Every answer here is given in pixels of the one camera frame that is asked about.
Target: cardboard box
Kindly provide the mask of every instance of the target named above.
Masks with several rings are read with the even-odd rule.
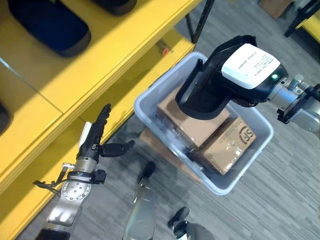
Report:
[[[292,0],[260,0],[259,5],[274,19],[277,19],[290,3]]]
[[[196,155],[225,175],[255,139],[251,128],[237,117],[221,126]]]
[[[184,114],[175,97],[180,86],[170,93],[159,105],[158,109],[167,116],[175,125],[176,132],[182,132],[199,148],[229,117],[230,113],[224,109],[216,118],[211,120],[199,120]]]
[[[176,155],[174,155],[148,128],[141,133],[140,139],[173,166],[183,171],[198,183],[203,183],[202,180]]]

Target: gray carpet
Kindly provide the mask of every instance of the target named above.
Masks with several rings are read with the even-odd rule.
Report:
[[[194,24],[203,5],[190,14]],[[290,76],[300,73],[306,82],[319,83],[319,53],[315,53],[319,45],[303,48],[296,41],[299,33],[285,38],[286,17],[275,21],[253,0],[217,0],[196,50],[209,55],[236,35],[255,35],[258,45],[276,56]],[[188,35],[184,20],[176,28]],[[137,176],[150,160],[157,166],[150,179],[157,192],[155,240],[174,239],[166,224],[182,206],[190,208],[188,220],[205,226],[216,240],[320,239],[319,140],[294,124],[277,121],[270,105],[259,105],[258,109],[273,125],[274,137],[226,196],[211,194],[139,141],[144,126],[133,116],[111,141],[135,139],[136,146],[123,157],[100,161],[99,166],[107,170],[106,183],[93,186],[71,239],[122,239]],[[56,201],[53,199],[18,239],[34,239]]]

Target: black cable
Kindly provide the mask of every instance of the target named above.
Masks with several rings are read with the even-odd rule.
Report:
[[[78,179],[63,179],[63,180],[58,181],[58,182],[52,181],[52,183],[50,183],[50,184],[46,183],[45,181],[41,182],[41,181],[36,180],[32,184],[38,186],[39,188],[47,189],[47,188],[54,188],[54,187],[62,184],[63,182],[66,182],[66,181],[79,182],[79,183],[84,183],[84,184],[91,184],[90,181],[84,181],[84,180],[78,180]]]

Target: robotic hand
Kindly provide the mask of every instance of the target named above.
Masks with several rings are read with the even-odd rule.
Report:
[[[76,156],[76,163],[64,163],[62,171],[56,182],[46,184],[35,181],[34,184],[40,188],[48,189],[52,192],[59,192],[54,189],[61,183],[60,199],[52,209],[44,226],[36,240],[68,240],[75,225],[84,199],[89,195],[91,184],[103,184],[106,179],[104,170],[96,170],[99,156],[113,158],[124,155],[134,146],[135,141],[125,144],[108,143],[100,145],[104,127],[111,111],[111,105],[106,105],[95,123],[86,122],[79,141],[79,152]],[[72,169],[67,178],[63,179],[68,169]]]
[[[320,84],[309,86],[298,74],[292,81],[283,65],[257,47],[256,38],[237,36],[218,46],[203,64],[198,60],[175,100],[188,116],[215,118],[230,100],[243,107],[270,102],[278,120],[296,123],[319,137]]]

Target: black metal leg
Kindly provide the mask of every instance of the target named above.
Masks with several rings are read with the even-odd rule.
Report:
[[[206,1],[205,5],[204,5],[203,12],[200,17],[200,20],[198,22],[198,25],[196,26],[195,32],[194,32],[192,39],[191,39],[193,44],[196,44],[198,42],[198,39],[200,37],[202,29],[204,28],[204,26],[206,24],[207,18],[209,16],[209,13],[212,9],[214,2],[215,2],[215,0],[207,0]]]
[[[190,38],[192,39],[192,37],[194,35],[194,30],[192,28],[192,23],[191,23],[191,19],[190,19],[189,13],[185,16],[185,19],[186,19],[186,25],[188,26]]]
[[[188,26],[189,34],[190,34],[190,37],[191,37],[191,42],[193,44],[197,44],[198,39],[200,37],[200,34],[201,34],[205,24],[206,24],[207,18],[209,16],[209,13],[210,13],[210,11],[212,9],[212,6],[213,6],[214,2],[215,2],[215,0],[206,0],[206,3],[204,5],[204,9],[203,9],[202,14],[200,16],[199,22],[198,22],[198,24],[196,26],[195,32],[193,31],[192,24],[191,24],[191,19],[190,19],[189,14],[187,14],[185,16],[186,24]]]

